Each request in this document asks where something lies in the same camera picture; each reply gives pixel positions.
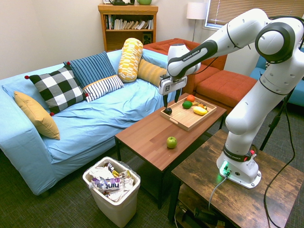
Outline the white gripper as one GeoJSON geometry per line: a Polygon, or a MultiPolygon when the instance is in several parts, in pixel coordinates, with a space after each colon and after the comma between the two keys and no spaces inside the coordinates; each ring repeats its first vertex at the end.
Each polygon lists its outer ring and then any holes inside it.
{"type": "Polygon", "coordinates": [[[160,84],[159,84],[159,94],[163,95],[163,103],[165,110],[164,112],[167,113],[168,109],[168,93],[176,91],[174,102],[178,102],[179,97],[182,92],[182,88],[185,87],[187,84],[187,76],[182,77],[181,79],[178,79],[177,81],[174,81],[171,76],[162,75],[160,76],[160,84]]]}

